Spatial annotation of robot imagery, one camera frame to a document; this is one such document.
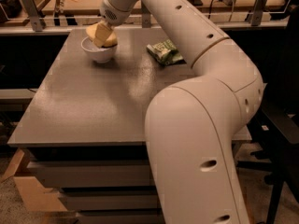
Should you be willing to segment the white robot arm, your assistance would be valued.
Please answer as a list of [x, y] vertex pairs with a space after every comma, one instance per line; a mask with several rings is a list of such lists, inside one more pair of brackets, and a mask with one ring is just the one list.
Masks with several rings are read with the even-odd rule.
[[250, 224], [232, 138], [255, 115], [263, 79], [245, 52], [187, 0], [103, 0], [100, 13], [124, 23], [143, 2], [194, 76], [151, 100], [145, 135], [166, 224]]

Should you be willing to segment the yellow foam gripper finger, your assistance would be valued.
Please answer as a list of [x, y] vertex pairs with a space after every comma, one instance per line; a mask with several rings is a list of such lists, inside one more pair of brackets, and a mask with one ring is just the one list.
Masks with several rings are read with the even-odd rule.
[[112, 34], [113, 29], [106, 21], [100, 21], [96, 24], [93, 43], [96, 47], [102, 47]]

